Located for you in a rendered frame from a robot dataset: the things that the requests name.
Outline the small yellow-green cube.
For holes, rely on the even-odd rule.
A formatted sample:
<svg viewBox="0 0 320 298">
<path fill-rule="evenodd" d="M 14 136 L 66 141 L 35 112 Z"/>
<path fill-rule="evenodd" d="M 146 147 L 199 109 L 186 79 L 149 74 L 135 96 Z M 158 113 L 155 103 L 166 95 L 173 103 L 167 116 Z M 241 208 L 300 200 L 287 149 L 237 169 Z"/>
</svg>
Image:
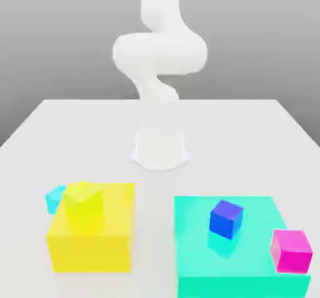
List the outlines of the small yellow-green cube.
<svg viewBox="0 0 320 298">
<path fill-rule="evenodd" d="M 103 192 L 100 184 L 87 181 L 67 185 L 62 201 L 68 227 L 78 233 L 96 233 L 103 228 Z"/>
</svg>

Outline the small blue cube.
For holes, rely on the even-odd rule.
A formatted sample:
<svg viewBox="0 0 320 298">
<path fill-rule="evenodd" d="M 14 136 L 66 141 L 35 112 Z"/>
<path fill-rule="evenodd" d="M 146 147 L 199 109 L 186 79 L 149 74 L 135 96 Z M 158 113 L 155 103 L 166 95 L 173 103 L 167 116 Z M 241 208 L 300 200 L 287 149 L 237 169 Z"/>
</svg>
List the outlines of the small blue cube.
<svg viewBox="0 0 320 298">
<path fill-rule="evenodd" d="M 210 212 L 209 230 L 231 240 L 240 230 L 244 208 L 221 200 Z"/>
</svg>

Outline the small cyan cube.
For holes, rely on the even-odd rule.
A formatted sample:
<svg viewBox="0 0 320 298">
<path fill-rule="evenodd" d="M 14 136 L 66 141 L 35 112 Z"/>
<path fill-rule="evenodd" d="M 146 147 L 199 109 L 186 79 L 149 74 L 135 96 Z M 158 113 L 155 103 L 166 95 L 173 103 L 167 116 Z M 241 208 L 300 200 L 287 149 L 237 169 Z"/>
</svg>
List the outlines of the small cyan cube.
<svg viewBox="0 0 320 298">
<path fill-rule="evenodd" d="M 46 206 L 48 213 L 54 215 L 59 207 L 60 201 L 63 198 L 63 192 L 66 190 L 66 185 L 57 186 L 52 191 L 45 195 Z"/>
</svg>

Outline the small magenta cube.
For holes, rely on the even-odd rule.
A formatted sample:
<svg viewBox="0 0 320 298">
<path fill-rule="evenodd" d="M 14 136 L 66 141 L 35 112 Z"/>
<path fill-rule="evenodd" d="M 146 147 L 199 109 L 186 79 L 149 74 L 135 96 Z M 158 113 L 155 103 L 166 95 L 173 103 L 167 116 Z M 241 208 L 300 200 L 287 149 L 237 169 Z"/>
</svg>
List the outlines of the small magenta cube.
<svg viewBox="0 0 320 298">
<path fill-rule="evenodd" d="M 275 229 L 270 253 L 279 273 L 307 274 L 313 257 L 311 245 L 302 230 Z"/>
</svg>

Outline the large turquoise box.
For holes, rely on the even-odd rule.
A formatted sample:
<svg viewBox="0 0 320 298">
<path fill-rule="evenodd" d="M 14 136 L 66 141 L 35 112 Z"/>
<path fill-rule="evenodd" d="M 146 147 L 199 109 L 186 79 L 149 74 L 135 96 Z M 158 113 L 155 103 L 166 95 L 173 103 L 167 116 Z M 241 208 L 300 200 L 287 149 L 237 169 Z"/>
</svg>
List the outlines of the large turquoise box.
<svg viewBox="0 0 320 298">
<path fill-rule="evenodd" d="M 233 239 L 209 230 L 221 200 L 243 207 Z M 276 272 L 272 234 L 286 224 L 271 196 L 174 198 L 177 298 L 304 298 L 310 274 Z"/>
</svg>

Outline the large yellow box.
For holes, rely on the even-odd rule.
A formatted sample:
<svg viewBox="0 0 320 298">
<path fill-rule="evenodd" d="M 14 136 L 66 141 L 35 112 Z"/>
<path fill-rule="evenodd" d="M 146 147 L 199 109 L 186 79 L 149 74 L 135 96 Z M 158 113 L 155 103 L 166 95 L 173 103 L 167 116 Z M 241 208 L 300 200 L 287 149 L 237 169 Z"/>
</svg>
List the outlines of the large yellow box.
<svg viewBox="0 0 320 298">
<path fill-rule="evenodd" d="M 54 272 L 129 272 L 134 239 L 134 184 L 97 183 L 102 187 L 104 222 L 99 232 L 68 227 L 61 199 L 47 232 Z"/>
</svg>

